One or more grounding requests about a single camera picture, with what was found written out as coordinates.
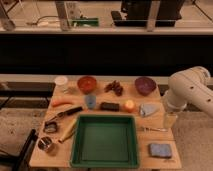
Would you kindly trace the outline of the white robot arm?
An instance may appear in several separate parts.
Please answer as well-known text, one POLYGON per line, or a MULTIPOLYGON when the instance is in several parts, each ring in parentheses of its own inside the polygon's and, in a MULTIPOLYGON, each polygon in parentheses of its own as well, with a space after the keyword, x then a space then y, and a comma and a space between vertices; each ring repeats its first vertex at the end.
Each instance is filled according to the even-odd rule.
POLYGON ((165 129, 173 126, 177 113, 182 112, 188 103, 213 118, 213 90, 207 87, 210 79, 210 72, 202 66, 182 70, 169 77, 168 89, 162 97, 165 129))

